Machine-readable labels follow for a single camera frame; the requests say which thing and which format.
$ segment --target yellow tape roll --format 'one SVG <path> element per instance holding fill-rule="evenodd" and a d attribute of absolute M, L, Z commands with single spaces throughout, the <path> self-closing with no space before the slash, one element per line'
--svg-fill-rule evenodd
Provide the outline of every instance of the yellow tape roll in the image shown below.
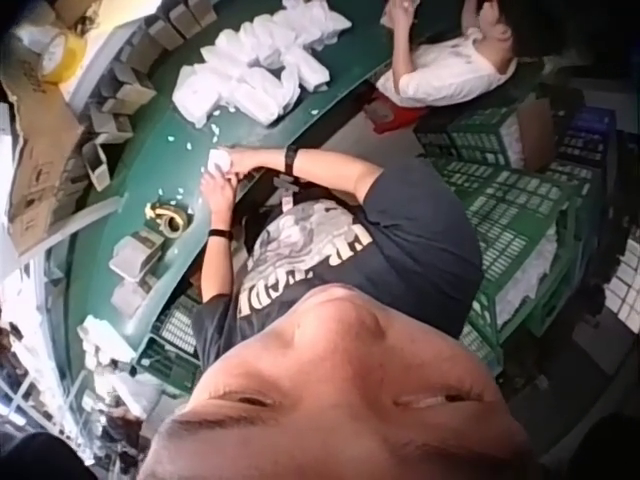
<path fill-rule="evenodd" d="M 87 42 L 71 32 L 61 32 L 49 43 L 40 60 L 40 78 L 47 83 L 71 79 L 82 63 Z"/>

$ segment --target green workbench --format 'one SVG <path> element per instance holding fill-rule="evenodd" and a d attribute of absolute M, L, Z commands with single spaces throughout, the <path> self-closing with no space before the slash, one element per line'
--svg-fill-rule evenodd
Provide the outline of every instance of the green workbench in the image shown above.
<path fill-rule="evenodd" d="M 212 116 L 205 127 L 196 130 L 173 106 L 171 94 L 181 67 L 203 61 L 202 46 L 214 43 L 224 28 L 237 29 L 256 15 L 275 12 L 282 6 L 280 1 L 222 1 L 216 6 L 218 20 L 214 24 L 160 59 L 160 65 L 151 75 L 158 95 L 134 118 L 135 137 L 126 146 L 112 184 L 90 199 L 90 203 L 95 203 L 114 194 L 124 195 L 122 209 L 84 229 L 75 240 L 67 291 L 68 348 L 74 375 L 82 368 L 84 359 L 75 329 L 87 315 L 109 321 L 129 345 L 139 351 L 153 321 L 201 251 L 209 225 L 198 186 L 211 148 L 234 144 L 286 146 L 308 132 L 340 99 L 389 62 L 392 38 L 379 24 L 385 2 L 331 0 L 329 3 L 353 22 L 352 29 L 345 32 L 337 44 L 314 52 L 331 73 L 329 89 L 304 94 L 291 113 L 269 128 L 239 111 L 231 113 L 221 109 L 219 116 Z M 462 0 L 423 2 L 414 27 L 415 38 L 422 40 L 457 28 L 461 8 Z M 217 144 L 212 143 L 212 124 L 220 129 Z M 135 317 L 125 318 L 110 303 L 121 278 L 109 269 L 108 263 L 116 243 L 144 225 L 145 205 L 158 198 L 178 200 L 178 205 L 191 208 L 195 212 L 193 222 L 181 238 L 168 246 L 165 244 L 165 253 L 153 271 L 159 278 L 157 285 Z"/>

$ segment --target stack of white boxes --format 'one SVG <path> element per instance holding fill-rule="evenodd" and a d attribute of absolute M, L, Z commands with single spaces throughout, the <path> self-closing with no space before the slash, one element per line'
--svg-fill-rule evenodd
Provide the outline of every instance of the stack of white boxes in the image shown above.
<path fill-rule="evenodd" d="M 627 242 L 616 276 L 606 287 L 607 307 L 634 333 L 640 332 L 640 231 Z"/>

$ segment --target hair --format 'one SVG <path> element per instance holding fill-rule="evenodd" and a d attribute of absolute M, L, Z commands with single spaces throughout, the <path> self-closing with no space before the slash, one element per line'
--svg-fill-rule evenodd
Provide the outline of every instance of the hair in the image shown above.
<path fill-rule="evenodd" d="M 503 22 L 511 28 L 516 57 L 542 57 L 560 53 L 564 36 L 555 16 L 538 0 L 495 0 Z"/>

